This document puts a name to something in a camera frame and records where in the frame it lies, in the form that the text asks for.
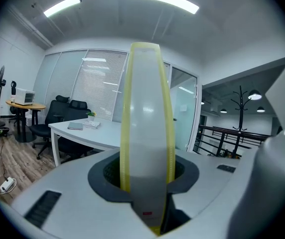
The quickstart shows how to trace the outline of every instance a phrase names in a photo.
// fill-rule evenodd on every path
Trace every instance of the ceiling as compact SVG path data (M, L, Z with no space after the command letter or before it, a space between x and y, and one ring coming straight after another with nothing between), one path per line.
M9 0L9 4L53 45L80 31L93 36L122 31L148 41L199 48L223 31L225 21L247 0L188 0L200 7L195 15L154 0L82 0L50 18L43 14L61 1Z
M227 110L227 114L239 114L239 111L235 110L235 108L238 108L238 105L231 101L231 99L237 102L240 101L238 94L233 92L235 91L240 93L241 86L242 92L248 91L243 95L244 102L248 100L248 93L251 90L258 90L262 95L262 98L259 100L251 100L247 102L247 104L245 105L245 109L248 110L244 111L244 114L259 114L257 112L257 108L259 106L262 106L265 109L265 112L263 114L275 115L275 112L269 101L267 100L265 94L271 87L271 85L275 82L275 80L278 78L284 68L285 65L278 66L259 73L245 76L243 78L239 78L233 81L203 89L202 100L205 104L201 106L201 111L215 114L215 112L210 111L212 98L214 98L222 103L222 105L218 106L219 115L219 111L222 108L225 108Z

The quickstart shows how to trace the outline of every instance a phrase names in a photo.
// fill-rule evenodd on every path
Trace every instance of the potted plant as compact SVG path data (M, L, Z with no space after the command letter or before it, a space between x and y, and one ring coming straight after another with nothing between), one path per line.
M95 116L96 116L96 112L86 112L87 116L88 116L88 120L93 121Z

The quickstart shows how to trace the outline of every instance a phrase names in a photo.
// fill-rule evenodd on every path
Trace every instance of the chair armrest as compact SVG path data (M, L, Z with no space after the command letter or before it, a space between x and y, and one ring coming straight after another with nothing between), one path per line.
M53 117L57 118L59 122L62 122L64 119L64 116L62 115L53 115Z

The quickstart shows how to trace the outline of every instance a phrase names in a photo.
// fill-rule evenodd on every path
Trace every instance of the office desk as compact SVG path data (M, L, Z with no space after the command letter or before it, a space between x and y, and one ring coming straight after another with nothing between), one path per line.
M77 119L72 120L72 122L82 123L86 120L87 119ZM70 121L48 125L51 128L52 149L56 166L61 164L57 144L57 135L82 145L100 150L110 150L120 147L121 123L100 118L95 118L95 121L101 123L97 129L87 128L85 126L83 126L83 130L67 129Z
M36 110L43 110L46 108L45 105L41 104L32 104L32 105L19 105L16 103L12 103L11 100L6 100L6 103L9 106L13 106L18 108L18 113L16 114L16 126L17 126L17 134L15 135L15 139L18 142L31 142L36 139L36 137L31 133L31 132L26 132L25 131L25 125L26 125L26 119L25 119L25 113L23 112L24 109L27 110L32 110L32 125L34 125L34 120L36 121L36 125L38 124L38 119L37 119L37 113ZM20 116L22 116L22 133L20 132L19 128L19 122L20 122Z

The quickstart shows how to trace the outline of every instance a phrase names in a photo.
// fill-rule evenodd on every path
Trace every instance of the white desk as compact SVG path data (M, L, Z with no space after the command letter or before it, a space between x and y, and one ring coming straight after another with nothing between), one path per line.
M73 122L82 123L87 119L77 119ZM70 121L49 124L55 165L61 164L57 140L62 136L71 141L100 150L110 150L121 145L121 123L106 119L95 118L100 122L97 129L83 127L83 130L67 129Z

